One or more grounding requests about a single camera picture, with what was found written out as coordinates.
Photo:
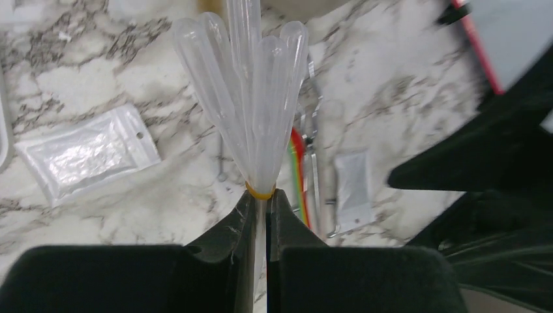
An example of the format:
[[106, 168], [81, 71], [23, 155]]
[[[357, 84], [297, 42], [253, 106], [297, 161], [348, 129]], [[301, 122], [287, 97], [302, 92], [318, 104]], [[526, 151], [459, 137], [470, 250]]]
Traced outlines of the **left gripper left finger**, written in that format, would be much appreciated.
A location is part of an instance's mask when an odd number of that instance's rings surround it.
[[2, 312], [251, 312], [254, 198], [187, 245], [58, 245], [24, 252]]

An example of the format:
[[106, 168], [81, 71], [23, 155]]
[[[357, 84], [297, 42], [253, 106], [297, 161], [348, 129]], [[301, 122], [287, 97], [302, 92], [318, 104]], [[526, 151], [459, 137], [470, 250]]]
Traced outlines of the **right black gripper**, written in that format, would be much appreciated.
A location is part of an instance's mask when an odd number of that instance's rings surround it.
[[463, 127], [391, 170], [402, 190], [458, 191], [411, 246], [437, 250], [461, 288], [552, 311], [552, 49]]

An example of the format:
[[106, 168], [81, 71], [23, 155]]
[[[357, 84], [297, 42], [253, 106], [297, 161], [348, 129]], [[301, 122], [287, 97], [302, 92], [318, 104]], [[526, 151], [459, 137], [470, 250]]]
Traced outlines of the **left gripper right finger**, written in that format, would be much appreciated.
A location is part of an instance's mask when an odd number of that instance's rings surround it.
[[329, 246], [292, 212], [267, 204], [268, 312], [465, 312], [454, 272], [428, 248]]

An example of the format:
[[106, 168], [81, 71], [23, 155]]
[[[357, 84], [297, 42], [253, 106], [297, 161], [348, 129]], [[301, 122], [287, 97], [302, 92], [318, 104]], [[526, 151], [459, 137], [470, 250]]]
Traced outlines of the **red plastic spoon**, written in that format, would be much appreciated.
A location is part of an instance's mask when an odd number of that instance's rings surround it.
[[293, 211], [296, 212], [299, 219], [307, 226], [307, 228], [311, 230], [312, 226], [307, 207], [307, 189], [303, 166], [305, 145], [300, 133], [294, 127], [291, 130], [290, 142], [288, 144], [288, 154], [290, 156], [293, 182], [295, 186], [295, 193], [297, 195], [297, 208], [293, 209]]

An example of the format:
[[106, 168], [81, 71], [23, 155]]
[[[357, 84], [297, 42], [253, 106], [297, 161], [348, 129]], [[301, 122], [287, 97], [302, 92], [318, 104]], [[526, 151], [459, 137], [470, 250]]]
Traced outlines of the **metal crucible tongs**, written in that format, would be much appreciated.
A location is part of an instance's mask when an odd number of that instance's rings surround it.
[[325, 239], [332, 239], [338, 235], [340, 227], [336, 224], [336, 218], [334, 212], [331, 211], [331, 221], [333, 222], [333, 230], [325, 230], [323, 225], [323, 206], [335, 205], [336, 200], [330, 199], [322, 202], [323, 196], [321, 194], [323, 187], [323, 180], [319, 175], [319, 157], [317, 154], [317, 138], [318, 138], [318, 114], [321, 109], [321, 105], [324, 101], [324, 95], [321, 91], [320, 85], [316, 78], [316, 66], [314, 59], [310, 52], [307, 55], [307, 74], [308, 78], [305, 82], [309, 83], [311, 90], [316, 96], [316, 103], [311, 111], [306, 108], [301, 109], [300, 129], [302, 139], [305, 145], [305, 156], [303, 157], [303, 165], [311, 164], [311, 178], [313, 182], [313, 197], [314, 197], [314, 218], [315, 218], [315, 230], [318, 235]]

